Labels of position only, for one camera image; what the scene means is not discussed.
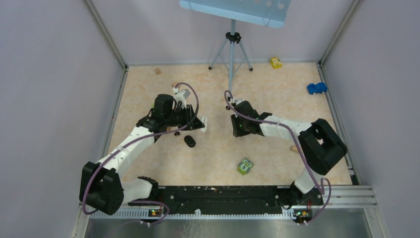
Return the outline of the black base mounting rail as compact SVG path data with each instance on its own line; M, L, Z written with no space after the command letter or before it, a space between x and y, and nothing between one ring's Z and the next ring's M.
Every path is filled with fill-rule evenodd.
M165 186L153 191L146 204L161 202L171 215L189 215L197 209L203 215L280 214L293 208L323 205L315 188L301 195L297 189L276 185Z

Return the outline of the light blue tripod stand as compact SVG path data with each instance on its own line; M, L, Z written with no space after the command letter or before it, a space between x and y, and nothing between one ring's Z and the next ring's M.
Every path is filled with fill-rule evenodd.
M230 20L230 31L225 34L225 40L222 46L218 49L216 56L212 59L208 66L208 70L212 70L213 66L215 65L218 59L226 66L228 70L228 90L232 91L233 89L233 79L235 74L240 69L240 67L246 63L248 66L248 70L252 72L254 70L251 61L248 57L248 54L245 50L245 47L242 42L242 35L236 31L236 22L237 20L231 19ZM226 61L222 56L222 51L225 46L229 44L229 60ZM240 52L243 55L243 59L239 62L237 66L235 66L235 48L238 46L240 48Z

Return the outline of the wooden cylinder block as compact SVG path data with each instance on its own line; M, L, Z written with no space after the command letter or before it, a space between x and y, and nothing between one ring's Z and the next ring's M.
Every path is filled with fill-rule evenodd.
M292 145L289 149L290 149L290 151L292 151L292 152L299 153L299 152L298 152L298 149L297 149L297 147L296 147L295 145Z

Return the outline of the white earbud charging case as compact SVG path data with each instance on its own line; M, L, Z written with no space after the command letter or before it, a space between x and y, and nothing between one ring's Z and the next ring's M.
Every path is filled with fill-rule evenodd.
M203 127L200 129L201 132L206 132L208 127L208 118L206 116L202 116L200 118L201 123L203 124Z

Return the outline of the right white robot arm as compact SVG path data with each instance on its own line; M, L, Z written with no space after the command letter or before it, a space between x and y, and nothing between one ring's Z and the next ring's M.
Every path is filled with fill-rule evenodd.
M328 121L300 122L267 112L259 114L245 100L228 104L227 108L233 111L235 137L255 134L294 143L305 166L291 184L290 197L294 203L304 204L310 199L313 188L324 194L324 187L329 184L325 176L348 153L347 146Z

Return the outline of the black earbud charging case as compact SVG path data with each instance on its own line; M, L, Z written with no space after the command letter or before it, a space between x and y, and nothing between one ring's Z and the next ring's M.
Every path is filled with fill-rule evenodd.
M196 146L196 141L194 140L194 138L190 135L186 135L184 137L184 142L186 143L186 145L190 148L193 148Z

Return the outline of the blue toy car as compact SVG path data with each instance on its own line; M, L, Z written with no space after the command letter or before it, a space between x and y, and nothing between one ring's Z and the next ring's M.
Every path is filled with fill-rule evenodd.
M323 82L311 83L307 86L307 91L311 95L325 94L328 91L328 88Z

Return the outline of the light blue perforated board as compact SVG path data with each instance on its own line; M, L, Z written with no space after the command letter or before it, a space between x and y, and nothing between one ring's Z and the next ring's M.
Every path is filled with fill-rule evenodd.
M290 0L181 0L179 5L191 11L280 28L290 3Z

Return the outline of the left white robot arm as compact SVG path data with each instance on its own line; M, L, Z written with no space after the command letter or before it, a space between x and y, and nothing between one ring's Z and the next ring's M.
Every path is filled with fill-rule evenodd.
M122 182L121 177L149 146L169 128L205 131L207 118L198 118L192 105L186 104L188 91L175 96L159 94L149 114L141 118L129 135L107 156L82 169L80 202L105 214L113 215L121 205L141 199L147 205L158 201L158 183L148 177Z

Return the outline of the green owl number block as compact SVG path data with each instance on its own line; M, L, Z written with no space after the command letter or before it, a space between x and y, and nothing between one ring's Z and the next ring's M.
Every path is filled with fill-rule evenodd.
M237 166L237 171L241 175L246 175L254 167L254 163L247 158L244 158Z

